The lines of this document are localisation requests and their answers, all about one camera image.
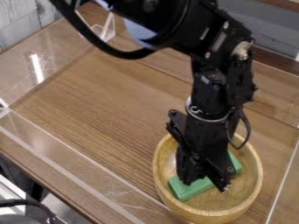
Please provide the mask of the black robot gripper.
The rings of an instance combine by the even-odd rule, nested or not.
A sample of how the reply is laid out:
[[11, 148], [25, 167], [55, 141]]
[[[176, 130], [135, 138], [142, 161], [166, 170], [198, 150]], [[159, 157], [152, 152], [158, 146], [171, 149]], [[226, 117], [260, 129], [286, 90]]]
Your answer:
[[202, 122], [191, 115], [171, 109], [167, 131], [178, 143], [176, 174], [188, 186], [207, 178], [224, 193], [231, 188], [236, 169], [230, 158], [228, 139], [222, 123]]

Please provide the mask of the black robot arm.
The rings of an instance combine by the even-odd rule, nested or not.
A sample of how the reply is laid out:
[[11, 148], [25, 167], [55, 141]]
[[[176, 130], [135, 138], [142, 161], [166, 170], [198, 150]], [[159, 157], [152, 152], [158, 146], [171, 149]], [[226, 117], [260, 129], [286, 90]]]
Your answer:
[[172, 48], [191, 57], [192, 88], [186, 111], [171, 110], [167, 130], [178, 142], [176, 173], [190, 185], [208, 178], [220, 192], [236, 170], [228, 147], [243, 105], [254, 100], [251, 30], [216, 0], [96, 0], [125, 20], [131, 35], [151, 50]]

